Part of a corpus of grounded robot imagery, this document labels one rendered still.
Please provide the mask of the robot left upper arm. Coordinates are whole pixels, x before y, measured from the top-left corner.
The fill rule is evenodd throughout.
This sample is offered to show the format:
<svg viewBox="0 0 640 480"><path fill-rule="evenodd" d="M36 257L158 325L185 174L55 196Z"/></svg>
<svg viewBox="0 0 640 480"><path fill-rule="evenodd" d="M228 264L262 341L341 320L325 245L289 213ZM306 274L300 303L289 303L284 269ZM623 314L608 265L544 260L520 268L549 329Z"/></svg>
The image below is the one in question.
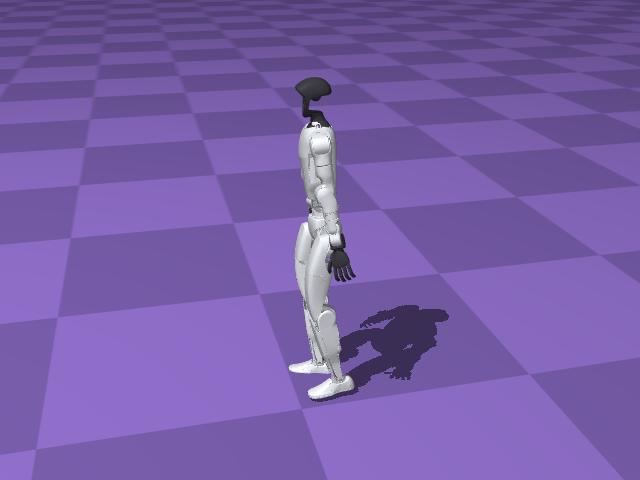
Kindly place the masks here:
<svg viewBox="0 0 640 480"><path fill-rule="evenodd" d="M314 158L316 174L321 180L321 185L315 189L314 196L317 198L318 191L328 188L335 196L335 182L332 166L332 144L326 133L316 133L311 135L310 151ZM318 200L319 201L319 200Z"/></svg>

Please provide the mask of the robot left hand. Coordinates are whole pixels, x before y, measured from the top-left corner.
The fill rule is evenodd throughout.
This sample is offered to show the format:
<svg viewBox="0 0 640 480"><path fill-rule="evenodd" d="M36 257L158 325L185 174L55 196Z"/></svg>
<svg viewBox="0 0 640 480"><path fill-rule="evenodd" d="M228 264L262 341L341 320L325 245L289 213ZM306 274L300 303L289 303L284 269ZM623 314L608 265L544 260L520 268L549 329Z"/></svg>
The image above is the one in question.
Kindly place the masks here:
<svg viewBox="0 0 640 480"><path fill-rule="evenodd" d="M330 242L330 238L329 238L329 242ZM341 246L335 246L335 247L333 247L331 245L331 243L330 243L330 249L334 250L334 251L330 255L331 259L330 259L330 261L328 263L328 267L327 267L328 269L327 270L328 270L328 273L331 274L331 272L332 272L331 268L333 267L334 268L333 269L334 270L334 276L335 276L336 281L340 281L340 279L341 279L343 282L346 282L346 280L343 277L343 273L342 273L342 269L341 268L343 268L343 272L344 272L344 275L345 275L347 280L351 280L351 278L349 277L349 275L347 273L346 265L347 265L347 268L348 268L348 271L349 271L350 275L353 278L355 278L356 275L354 275L354 273L353 273L353 271L351 269L351 266L349 264L350 263L349 257L348 257L348 255L346 254L346 252L343 249L343 248L346 247L346 245L345 245L345 238L344 238L344 235L342 233L341 233L341 243L342 243ZM337 269L338 269L338 272L339 272L340 279L338 277Z"/></svg>

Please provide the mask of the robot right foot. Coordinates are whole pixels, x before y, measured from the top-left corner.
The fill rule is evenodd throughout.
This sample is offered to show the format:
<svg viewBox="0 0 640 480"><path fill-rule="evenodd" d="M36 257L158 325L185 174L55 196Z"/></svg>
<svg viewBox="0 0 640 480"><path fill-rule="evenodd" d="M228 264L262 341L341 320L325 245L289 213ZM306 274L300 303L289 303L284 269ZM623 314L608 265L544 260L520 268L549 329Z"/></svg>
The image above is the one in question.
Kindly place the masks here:
<svg viewBox="0 0 640 480"><path fill-rule="evenodd" d="M325 373L325 374L330 373L325 361L322 360L322 365L320 366L317 364L315 366L312 363L313 363L313 359L310 359L306 362L302 362L298 364L292 364L289 366L289 370L297 373ZM318 362L318 363L321 364L321 362Z"/></svg>

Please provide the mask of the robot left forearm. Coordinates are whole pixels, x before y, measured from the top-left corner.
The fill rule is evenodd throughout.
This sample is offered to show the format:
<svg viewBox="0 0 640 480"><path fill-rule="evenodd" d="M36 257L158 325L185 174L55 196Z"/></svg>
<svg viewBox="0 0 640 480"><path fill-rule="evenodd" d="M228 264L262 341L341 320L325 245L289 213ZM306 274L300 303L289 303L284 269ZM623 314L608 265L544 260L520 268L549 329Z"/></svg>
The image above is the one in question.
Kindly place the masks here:
<svg viewBox="0 0 640 480"><path fill-rule="evenodd" d="M342 232L342 224L339 221L340 217L338 214L339 206L337 201L332 193L332 191L328 188L322 188L318 191L317 198L322 205L321 213L323 213L324 221L326 223L326 232L329 235L330 243L333 247L341 246L341 233Z"/></svg>

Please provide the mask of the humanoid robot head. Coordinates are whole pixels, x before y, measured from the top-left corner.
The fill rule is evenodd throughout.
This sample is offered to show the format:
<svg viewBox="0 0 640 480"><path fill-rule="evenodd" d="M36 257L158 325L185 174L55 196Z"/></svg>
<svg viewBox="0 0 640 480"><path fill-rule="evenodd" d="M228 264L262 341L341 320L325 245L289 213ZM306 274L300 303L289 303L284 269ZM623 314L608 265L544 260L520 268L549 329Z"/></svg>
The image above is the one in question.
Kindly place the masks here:
<svg viewBox="0 0 640 480"><path fill-rule="evenodd" d="M310 117L310 124L307 125L306 128L315 127L311 123L318 122L321 124L321 127L330 127L330 124L324 118L323 112L317 110L309 110L309 103L312 99L313 101L320 100L321 96L326 96L331 94L331 87L329 83L319 77L311 77L302 80L299 82L295 89L299 94L303 96L303 104L302 104L302 116L304 118ZM318 124L318 127L320 125Z"/></svg>

